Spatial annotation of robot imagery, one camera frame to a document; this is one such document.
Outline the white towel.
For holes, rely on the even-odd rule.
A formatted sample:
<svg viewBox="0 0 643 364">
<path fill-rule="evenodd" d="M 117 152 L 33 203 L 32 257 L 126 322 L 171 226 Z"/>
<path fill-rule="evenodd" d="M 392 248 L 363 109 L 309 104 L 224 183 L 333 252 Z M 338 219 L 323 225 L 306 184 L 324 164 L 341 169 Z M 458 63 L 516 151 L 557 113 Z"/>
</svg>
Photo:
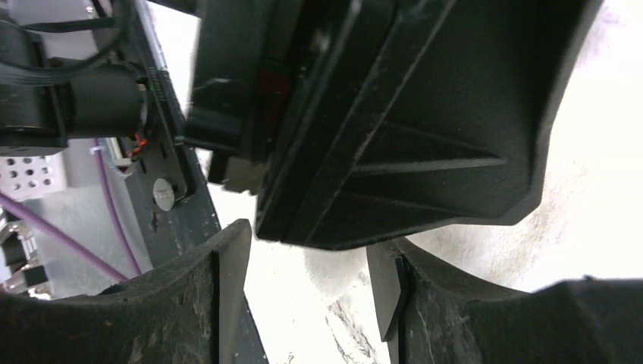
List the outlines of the white towel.
<svg viewBox="0 0 643 364">
<path fill-rule="evenodd" d="M 154 25 L 188 103 L 185 36 L 199 21 L 156 1 Z M 642 282 L 642 3 L 599 1 L 550 133 L 540 204 L 512 225 L 449 224 L 394 239 L 485 281 L 534 293 L 584 278 Z M 229 221 L 258 198 L 215 197 Z M 383 363 L 367 248 L 297 246 L 256 235 L 246 294 L 269 363 Z"/>
</svg>

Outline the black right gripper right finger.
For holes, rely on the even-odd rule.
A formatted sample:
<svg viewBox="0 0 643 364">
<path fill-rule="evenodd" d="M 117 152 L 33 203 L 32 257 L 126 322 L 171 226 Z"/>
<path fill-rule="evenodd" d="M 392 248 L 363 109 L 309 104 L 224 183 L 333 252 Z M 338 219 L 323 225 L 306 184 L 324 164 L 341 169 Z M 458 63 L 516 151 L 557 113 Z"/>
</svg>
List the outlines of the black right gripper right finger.
<svg viewBox="0 0 643 364">
<path fill-rule="evenodd" d="M 584 278 L 534 293 L 493 284 L 406 239 L 366 250 L 393 363 L 640 363 L 642 282 Z"/>
</svg>

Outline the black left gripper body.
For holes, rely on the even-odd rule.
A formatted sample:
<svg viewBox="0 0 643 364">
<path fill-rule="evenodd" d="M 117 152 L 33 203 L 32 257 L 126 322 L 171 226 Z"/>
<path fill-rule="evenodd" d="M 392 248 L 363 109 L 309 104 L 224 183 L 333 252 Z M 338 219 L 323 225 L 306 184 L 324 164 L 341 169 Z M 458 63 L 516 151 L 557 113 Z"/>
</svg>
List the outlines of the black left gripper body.
<svg viewBox="0 0 643 364">
<path fill-rule="evenodd" d="M 293 91 L 329 55 L 347 1 L 199 1 L 183 141 L 211 150 L 208 179 L 258 193 Z"/>
</svg>

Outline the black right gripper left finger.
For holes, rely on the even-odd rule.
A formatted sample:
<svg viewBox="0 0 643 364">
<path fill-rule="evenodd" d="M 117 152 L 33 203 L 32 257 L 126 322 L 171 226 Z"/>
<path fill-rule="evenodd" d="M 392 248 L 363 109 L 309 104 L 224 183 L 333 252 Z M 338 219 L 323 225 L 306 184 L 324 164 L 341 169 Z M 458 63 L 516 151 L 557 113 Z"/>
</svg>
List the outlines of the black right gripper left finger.
<svg viewBox="0 0 643 364">
<path fill-rule="evenodd" d="M 236 220 L 99 295 L 1 296 L 3 363 L 229 363 L 252 240 Z"/>
</svg>

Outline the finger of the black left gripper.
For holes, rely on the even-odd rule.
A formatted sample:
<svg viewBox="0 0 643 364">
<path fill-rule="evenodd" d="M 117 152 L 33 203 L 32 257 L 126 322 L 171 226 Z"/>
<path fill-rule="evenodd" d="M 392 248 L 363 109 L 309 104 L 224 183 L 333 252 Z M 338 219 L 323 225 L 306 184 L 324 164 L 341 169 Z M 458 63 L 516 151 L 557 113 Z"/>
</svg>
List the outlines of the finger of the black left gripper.
<svg viewBox="0 0 643 364">
<path fill-rule="evenodd" d="M 259 194 L 256 235 L 352 249 L 541 202 L 599 1 L 327 1 Z"/>
</svg>

